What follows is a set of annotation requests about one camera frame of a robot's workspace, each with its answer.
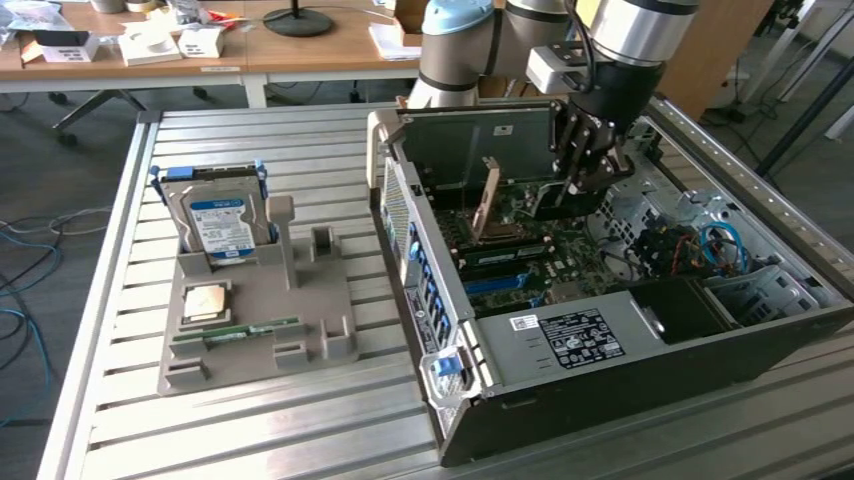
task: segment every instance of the wooden desk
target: wooden desk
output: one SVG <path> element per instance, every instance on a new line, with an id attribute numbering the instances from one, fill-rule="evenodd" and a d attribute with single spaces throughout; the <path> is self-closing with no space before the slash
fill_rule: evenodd
<path id="1" fill-rule="evenodd" d="M 282 2 L 246 2 L 246 15 L 258 21 L 258 27 L 247 34 L 250 44 L 248 68 L 251 72 L 316 72 L 335 70 L 418 69 L 418 60 L 387 62 L 378 53 L 368 35 L 371 23 L 391 23 L 376 15 L 356 10 L 323 8 L 323 5 L 347 5 L 388 14 L 388 10 L 374 7 L 370 0 L 308 0 L 316 10 L 328 15 L 335 26 L 332 31 L 311 38 L 284 38 L 260 24 L 271 11 L 283 7 Z"/>
<path id="2" fill-rule="evenodd" d="M 343 4 L 340 0 L 315 2 L 312 5 Z M 0 93 L 243 85 L 250 107 L 263 108 L 267 106 L 264 85 L 270 82 L 414 78 L 418 75 L 418 62 L 387 62 L 379 57 L 367 28 L 371 21 L 387 20 L 375 15 L 323 9 L 336 23 L 332 31 L 320 37 L 299 39 L 274 34 L 260 23 L 264 14 L 283 6 L 282 2 L 203 3 L 211 10 L 252 19 L 254 28 L 248 33 L 242 29 L 226 33 L 222 58 L 126 67 L 116 45 L 102 46 L 91 63 L 47 63 L 39 58 L 21 65 L 20 46 L 31 39 L 29 35 L 23 35 L 17 48 L 0 52 Z M 348 0 L 347 5 L 382 11 L 370 0 Z M 124 31 L 122 23 L 144 20 L 144 15 L 138 13 L 99 14 L 88 3 L 66 3 L 63 15 L 75 28 L 102 36 L 120 34 Z"/>
<path id="3" fill-rule="evenodd" d="M 206 2 L 206 6 L 212 10 L 235 13 L 240 16 L 244 14 L 243 2 Z M 66 3 L 63 16 L 78 30 L 92 31 L 99 36 L 120 35 L 124 32 L 122 23 L 146 20 L 142 13 L 99 14 L 88 3 Z M 31 38 L 29 35 L 23 35 L 20 45 L 29 42 Z M 99 48 L 94 62 L 48 63 L 44 58 L 39 57 L 17 71 L 7 71 L 7 65 L 0 63 L 0 79 L 152 77 L 203 73 L 211 67 L 232 67 L 236 68 L 235 71 L 243 71 L 247 58 L 246 33 L 239 29 L 232 29 L 226 33 L 224 39 L 226 44 L 220 58 L 192 58 L 126 67 L 119 46 L 110 45 Z"/>

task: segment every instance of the motherboard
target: motherboard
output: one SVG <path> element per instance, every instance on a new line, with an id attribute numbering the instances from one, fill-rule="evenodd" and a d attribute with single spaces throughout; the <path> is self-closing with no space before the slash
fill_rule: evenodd
<path id="1" fill-rule="evenodd" d="M 530 209 L 546 182 L 510 183 L 481 236 L 475 206 L 434 210 L 477 316 L 486 317 L 598 296 L 621 283 L 586 229 L 586 219 L 539 221 Z"/>

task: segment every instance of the chair wheel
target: chair wheel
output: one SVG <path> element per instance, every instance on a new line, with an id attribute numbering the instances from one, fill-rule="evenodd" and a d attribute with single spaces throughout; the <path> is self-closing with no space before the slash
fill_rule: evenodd
<path id="1" fill-rule="evenodd" d="M 78 146 L 78 136 L 74 133 L 60 133 L 56 137 L 56 140 L 59 141 L 60 145 L 66 147 Z"/>
<path id="2" fill-rule="evenodd" d="M 192 87 L 192 94 L 200 99 L 207 100 L 210 98 L 208 91 L 200 87 Z"/>
<path id="3" fill-rule="evenodd" d="M 55 93 L 51 92 L 48 93 L 48 99 L 56 104 L 56 105 L 67 105 L 68 104 L 68 97 L 66 96 L 64 93 Z"/>

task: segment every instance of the hard drive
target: hard drive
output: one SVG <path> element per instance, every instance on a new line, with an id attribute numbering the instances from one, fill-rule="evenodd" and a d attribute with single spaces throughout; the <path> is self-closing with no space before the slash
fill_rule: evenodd
<path id="1" fill-rule="evenodd" d="M 178 227 L 184 253 L 206 252 L 212 265 L 246 260 L 275 241 L 267 219 L 267 171 L 260 162 L 226 168 L 152 167 L 152 186 Z"/>

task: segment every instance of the circuit board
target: circuit board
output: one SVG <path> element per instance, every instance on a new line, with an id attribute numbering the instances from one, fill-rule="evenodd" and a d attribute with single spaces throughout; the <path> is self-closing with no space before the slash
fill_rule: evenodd
<path id="1" fill-rule="evenodd" d="M 479 241 L 475 241 L 472 232 L 474 207 L 435 211 L 452 253 L 478 248 L 499 252 L 493 257 L 499 258 L 507 250 L 506 245 L 513 242 L 545 241 L 543 245 L 547 245 L 547 250 L 535 258 L 507 262 L 525 272 L 522 286 L 485 293 L 472 293 L 467 288 L 471 304 L 481 317 L 602 295 L 619 283 L 619 278 L 602 260 L 594 240 L 586 234 L 583 219 L 537 221 L 531 217 L 533 192 L 541 185 L 531 183 L 499 187 L 491 221 Z M 458 267 L 466 283 L 463 273 L 472 271 L 472 267 L 459 264 Z"/>

